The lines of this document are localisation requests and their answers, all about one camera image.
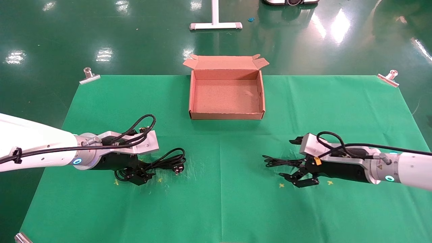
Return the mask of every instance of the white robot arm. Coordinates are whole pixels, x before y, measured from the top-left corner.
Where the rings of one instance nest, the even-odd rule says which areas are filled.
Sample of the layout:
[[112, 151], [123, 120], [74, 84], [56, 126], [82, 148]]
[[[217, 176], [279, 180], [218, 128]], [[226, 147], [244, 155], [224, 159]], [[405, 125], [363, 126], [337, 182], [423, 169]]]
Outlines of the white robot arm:
[[[321, 138], [330, 134], [338, 138], [339, 144], [332, 144]], [[290, 140], [300, 145], [302, 160], [280, 160], [268, 156], [267, 167], [289, 165], [299, 170], [292, 175], [280, 173], [297, 187], [319, 184], [318, 177], [340, 178], [351, 181], [378, 184], [381, 181], [397, 182], [432, 191], [432, 153], [394, 148], [376, 144], [344, 144], [332, 132], [317, 135], [306, 134]], [[402, 153], [382, 153], [378, 148], [396, 150]], [[310, 173], [312, 178], [302, 179]]]
[[[135, 126], [147, 117], [153, 118], [151, 125], [141, 128], [140, 133], [136, 132]], [[137, 155], [159, 150], [156, 134], [152, 131], [155, 122], [155, 117], [147, 114], [122, 134], [107, 131], [99, 135], [74, 135], [33, 121], [0, 114], [0, 172], [72, 165], [79, 170], [113, 170], [118, 179], [141, 185], [154, 175], [146, 173], [150, 164], [139, 161]], [[170, 169], [174, 172], [181, 173], [186, 159], [181, 148], [169, 153], [176, 150], [183, 154], [171, 157], [169, 165], [172, 165], [173, 168]]]

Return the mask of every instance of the green floor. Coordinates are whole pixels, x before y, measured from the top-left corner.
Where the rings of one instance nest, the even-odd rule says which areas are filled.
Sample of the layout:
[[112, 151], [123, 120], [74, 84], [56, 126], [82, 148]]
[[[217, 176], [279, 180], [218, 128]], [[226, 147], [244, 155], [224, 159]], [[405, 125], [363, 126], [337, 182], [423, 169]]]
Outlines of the green floor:
[[[398, 70], [396, 81], [432, 146], [430, 1], [321, 0], [297, 8], [220, 0], [220, 20], [241, 21], [243, 29], [190, 32], [190, 23], [210, 21], [210, 9], [210, 0], [6, 1], [0, 112], [59, 128], [84, 67], [97, 74], [188, 74], [182, 62], [189, 54], [259, 53], [270, 62], [267, 75]], [[41, 173], [0, 175], [0, 218], [7, 219], [0, 242], [19, 230]]]

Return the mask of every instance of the black cable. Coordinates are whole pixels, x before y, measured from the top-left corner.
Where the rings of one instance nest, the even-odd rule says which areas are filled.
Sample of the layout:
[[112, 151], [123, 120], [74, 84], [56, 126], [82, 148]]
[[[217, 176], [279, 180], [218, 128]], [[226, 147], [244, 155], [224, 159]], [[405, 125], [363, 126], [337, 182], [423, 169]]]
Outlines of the black cable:
[[[174, 155], [172, 157], [169, 157], [166, 159], [166, 157], [175, 152], [175, 151], [181, 151], [181, 154]], [[168, 153], [166, 153], [164, 156], [160, 157], [153, 163], [148, 163], [147, 166], [144, 168], [145, 171], [150, 169], [173, 169], [174, 167], [181, 166], [186, 162], [186, 158], [184, 157], [186, 155], [184, 149], [182, 148], [175, 148]]]
[[[181, 154], [177, 154], [174, 156], [171, 156], [169, 158], [166, 158], [168, 155], [175, 151], [180, 151]], [[151, 169], [171, 169], [175, 171], [176, 173], [181, 173], [184, 169], [184, 163], [186, 162], [185, 158], [186, 152], [182, 148], [175, 148], [173, 150], [170, 150], [168, 153], [166, 153], [164, 156], [160, 157], [159, 159], [155, 160], [153, 163], [144, 163], [140, 162], [140, 164], [144, 164], [143, 171], [147, 172]], [[129, 179], [127, 179], [127, 172], [125, 169], [114, 171], [114, 176], [117, 180], [126, 182]]]
[[[152, 114], [147, 114], [142, 116], [140, 119], [138, 119], [139, 121], [143, 120], [145, 117], [152, 117], [153, 118], [153, 122], [150, 125], [151, 128], [153, 128], [155, 122], [156, 122], [156, 118], [152, 115]], [[151, 131], [150, 127], [148, 129], [146, 129], [140, 136], [138, 136], [139, 138], [142, 138], [141, 140], [139, 140], [138, 142], [135, 143], [131, 143], [131, 144], [123, 144], [123, 145], [110, 145], [110, 146], [84, 146], [84, 147], [63, 147], [63, 148], [52, 148], [52, 149], [44, 149], [44, 150], [36, 150], [36, 151], [31, 151], [31, 152], [26, 152], [26, 153], [22, 153], [20, 158], [24, 158], [24, 157], [28, 157], [28, 156], [33, 156], [33, 155], [38, 155], [38, 154], [44, 154], [44, 153], [56, 153], [56, 152], [64, 152], [64, 151], [74, 151], [74, 150], [98, 150], [98, 149], [118, 149], [118, 148], [129, 148], [129, 147], [133, 147], [135, 145], [138, 145], [142, 142], [145, 141], [145, 139], [147, 138], [147, 134]], [[18, 158], [18, 155], [12, 155], [3, 159], [0, 159], [0, 164], [15, 160], [16, 158]]]
[[[404, 149], [404, 148], [398, 148], [398, 147], [391, 147], [391, 146], [384, 146], [379, 144], [345, 144], [345, 147], [354, 147], [354, 146], [366, 146], [366, 147], [375, 147], [375, 148], [382, 148], [382, 149], [388, 149], [388, 150], [394, 150], [399, 152], [405, 152], [405, 153], [416, 153], [416, 154], [422, 154], [422, 155], [429, 155], [432, 156], [431, 152], [424, 152], [424, 151], [418, 151], [418, 150], [411, 150], [411, 149]], [[335, 147], [331, 149], [330, 151], [327, 151], [323, 153], [322, 155], [318, 156], [318, 158], [322, 158], [323, 156], [326, 156], [336, 150], [341, 149], [342, 146]]]
[[320, 156], [318, 156], [318, 158], [322, 158], [322, 157], [324, 157], [324, 156], [326, 156], [326, 155], [328, 155], [328, 154], [331, 154], [332, 152], [337, 151], [337, 150], [339, 150], [339, 149], [343, 149], [344, 152], [348, 152], [348, 151], [346, 150], [346, 147], [354, 147], [354, 146], [375, 147], [375, 148], [382, 148], [382, 149], [394, 150], [394, 151], [405, 152], [405, 153], [416, 153], [416, 154], [422, 154], [422, 155], [432, 156], [432, 153], [431, 153], [431, 152], [423, 152], [423, 151], [417, 151], [417, 150], [411, 150], [411, 149], [404, 149], [404, 148], [398, 148], [398, 147], [392, 147], [392, 146], [385, 146], [385, 145], [379, 145], [379, 144], [366, 144], [366, 143], [344, 144], [343, 141], [342, 141], [342, 139], [340, 138], [339, 135], [337, 135], [337, 134], [335, 134], [335, 133], [333, 133], [333, 132], [328, 132], [328, 131], [323, 131], [323, 132], [320, 132], [320, 133], [317, 134], [317, 140], [318, 140], [318, 142], [319, 142], [320, 144], [322, 144], [322, 143], [321, 143], [322, 141], [320, 141], [320, 139], [319, 139], [319, 135], [321, 135], [321, 134], [330, 134], [330, 135], [335, 136], [336, 138], [339, 139], [339, 142], [341, 142], [341, 143], [340, 143], [341, 145], [338, 146], [338, 147], [331, 147], [331, 146], [330, 146], [330, 147], [331, 147], [330, 150], [327, 151], [327, 152], [325, 152], [325, 153], [323, 153], [323, 154], [321, 154]]
[[263, 155], [265, 158], [264, 162], [267, 162], [266, 167], [275, 167], [275, 166], [281, 166], [281, 165], [288, 165], [288, 166], [294, 166], [299, 167], [302, 164], [302, 160], [282, 160], [282, 159], [276, 159], [267, 155]]
[[123, 178], [121, 178], [121, 177], [119, 177], [118, 176], [118, 174], [117, 174], [117, 171], [114, 171], [114, 176], [115, 176], [115, 178], [117, 179], [117, 180], [119, 180], [119, 181], [121, 181], [121, 182], [127, 182], [128, 181], [128, 179], [125, 179], [124, 177], [126, 176], [126, 174], [122, 174], [122, 173], [120, 173], [120, 171], [118, 172], [119, 174], [121, 174], [121, 176], [123, 177]]
[[349, 152], [349, 151], [345, 148], [345, 143], [343, 142], [342, 138], [341, 138], [339, 135], [337, 135], [336, 133], [331, 132], [331, 131], [322, 131], [322, 132], [320, 132], [320, 133], [317, 134], [317, 141], [318, 141], [318, 143], [322, 144], [324, 147], [326, 147], [326, 148], [328, 148], [328, 149], [330, 149], [330, 150], [334, 149], [334, 147], [332, 147], [332, 146], [329, 145], [329, 144], [324, 143], [324, 142], [321, 140], [321, 135], [324, 135], [324, 134], [332, 135], [332, 136], [334, 136], [335, 138], [337, 138], [337, 139], [339, 140], [339, 143], [340, 143], [340, 146], [341, 146], [342, 150], [343, 150], [346, 154], [348, 154], [349, 156], [351, 156], [351, 157], [353, 157], [353, 158], [355, 158], [355, 157], [358, 156], [358, 155], [355, 155], [355, 154]]
[[[127, 135], [128, 133], [130, 133], [144, 118], [146, 118], [146, 117], [151, 117], [151, 118], [153, 118], [153, 121], [152, 121], [152, 123], [150, 124], [150, 126], [146, 129], [146, 131], [150, 131], [150, 130], [152, 130], [153, 129], [153, 127], [155, 126], [155, 123], [156, 123], [156, 117], [155, 116], [153, 116], [152, 114], [147, 114], [147, 115], [143, 115], [140, 119], [138, 119], [126, 132], [124, 132], [124, 133], [122, 133], [122, 134], [120, 134], [120, 135], [118, 135], [117, 137], [115, 137], [115, 138], [113, 138], [111, 141], [110, 141], [110, 144], [113, 144], [115, 141], [117, 141], [117, 140], [119, 140], [119, 139], [121, 139], [122, 137], [124, 137], [125, 135]], [[132, 139], [129, 139], [129, 140], [126, 140], [126, 141], [124, 141], [124, 142], [122, 142], [120, 145], [123, 145], [123, 144], [126, 144], [126, 143], [131, 143], [131, 142], [134, 142], [134, 141], [137, 141], [137, 140], [139, 140], [139, 139], [141, 139], [141, 138], [143, 138], [144, 136], [146, 136], [147, 135], [147, 133], [143, 133], [142, 135], [140, 135], [140, 136], [138, 136], [138, 137], [134, 137], [134, 138], [132, 138]]]

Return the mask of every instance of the green mat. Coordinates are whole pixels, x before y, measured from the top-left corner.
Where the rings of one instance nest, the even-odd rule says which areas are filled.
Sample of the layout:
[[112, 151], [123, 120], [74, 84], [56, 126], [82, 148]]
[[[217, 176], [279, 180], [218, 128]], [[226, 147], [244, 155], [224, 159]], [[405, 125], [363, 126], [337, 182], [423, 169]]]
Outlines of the green mat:
[[138, 187], [117, 185], [111, 171], [47, 168], [22, 231], [35, 243], [432, 241], [430, 192], [325, 177], [298, 189], [277, 175], [289, 167], [261, 157], [300, 157], [288, 140], [323, 130], [426, 151], [399, 89], [375, 76], [264, 76], [262, 121], [191, 121], [189, 80], [102, 76], [80, 86], [64, 130], [122, 132], [152, 113], [160, 151], [143, 159], [183, 147], [185, 172], [159, 170]]

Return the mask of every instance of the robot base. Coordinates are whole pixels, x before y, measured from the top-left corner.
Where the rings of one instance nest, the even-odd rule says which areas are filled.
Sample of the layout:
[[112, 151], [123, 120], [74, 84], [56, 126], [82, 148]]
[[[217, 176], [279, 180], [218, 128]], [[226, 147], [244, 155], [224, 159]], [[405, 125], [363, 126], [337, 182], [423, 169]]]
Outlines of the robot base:
[[[264, 0], [265, 3], [270, 5], [285, 5], [285, 0]], [[305, 0], [302, 4], [318, 3], [319, 0]]]

